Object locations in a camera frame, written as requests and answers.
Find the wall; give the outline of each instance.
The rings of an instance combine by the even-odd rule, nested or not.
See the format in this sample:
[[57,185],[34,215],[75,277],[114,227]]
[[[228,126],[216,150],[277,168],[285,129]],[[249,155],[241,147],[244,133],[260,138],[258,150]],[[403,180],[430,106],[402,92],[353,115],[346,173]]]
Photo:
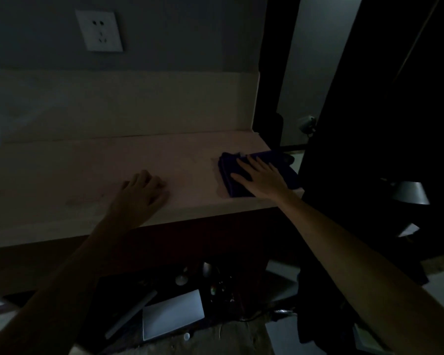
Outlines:
[[318,116],[361,0],[301,0],[277,112],[281,145],[307,143],[298,119]]
[[[75,9],[115,11],[123,54],[85,49]],[[0,68],[258,70],[266,0],[0,0]]]

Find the folded cloth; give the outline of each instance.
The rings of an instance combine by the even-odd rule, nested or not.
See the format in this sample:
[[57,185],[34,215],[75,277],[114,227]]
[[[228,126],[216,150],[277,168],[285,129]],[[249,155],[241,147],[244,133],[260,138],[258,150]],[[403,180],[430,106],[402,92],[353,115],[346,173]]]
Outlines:
[[[296,172],[285,162],[283,153],[276,152],[274,150],[269,150],[261,153],[254,153],[251,155],[253,158],[260,157],[262,161],[266,164],[271,163],[273,166],[278,168],[281,176],[283,177],[286,185],[289,189],[298,189],[301,187],[298,175]],[[250,193],[244,186],[233,180],[230,173],[238,173],[248,180],[252,180],[250,175],[237,163],[237,158],[240,158],[243,162],[249,163],[247,157],[241,157],[239,153],[230,154],[222,153],[219,158],[219,171],[222,175],[223,182],[230,197],[253,197],[254,195]]]

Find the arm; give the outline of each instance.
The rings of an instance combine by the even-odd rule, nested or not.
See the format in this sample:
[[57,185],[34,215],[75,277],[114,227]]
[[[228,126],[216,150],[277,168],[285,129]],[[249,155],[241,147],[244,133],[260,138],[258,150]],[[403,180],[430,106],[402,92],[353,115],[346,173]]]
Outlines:
[[89,309],[102,262],[119,238],[166,202],[164,185],[147,171],[124,183],[87,240],[0,332],[0,354],[69,353]]
[[396,354],[444,354],[444,308],[376,251],[287,189],[278,170],[238,160],[255,196],[272,199],[293,222],[359,316]]

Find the towel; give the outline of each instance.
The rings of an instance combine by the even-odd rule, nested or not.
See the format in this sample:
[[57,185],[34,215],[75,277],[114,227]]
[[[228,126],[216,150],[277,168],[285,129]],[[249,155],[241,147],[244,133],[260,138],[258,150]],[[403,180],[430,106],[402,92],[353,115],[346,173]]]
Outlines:
[[[253,158],[260,157],[260,159],[266,164],[271,163],[273,166],[278,168],[278,171],[280,172],[289,189],[298,189],[301,187],[298,180],[298,175],[289,166],[289,164],[285,162],[283,153],[269,150],[266,152],[254,153],[251,154],[251,156]],[[227,188],[227,191],[232,198],[253,197],[254,195],[250,193],[244,186],[242,186],[240,183],[237,183],[235,180],[233,180],[232,177],[230,177],[230,173],[238,173],[251,181],[250,175],[237,163],[237,158],[240,158],[243,162],[249,164],[247,157],[242,157],[239,153],[230,154],[224,152],[219,158],[219,171],[222,175],[225,187]]]

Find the electrical outlet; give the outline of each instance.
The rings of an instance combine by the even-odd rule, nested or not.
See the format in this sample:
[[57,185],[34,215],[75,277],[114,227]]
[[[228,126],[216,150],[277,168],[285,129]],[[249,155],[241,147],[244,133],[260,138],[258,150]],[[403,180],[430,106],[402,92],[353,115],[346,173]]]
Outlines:
[[88,51],[123,52],[113,12],[76,10],[76,17]]

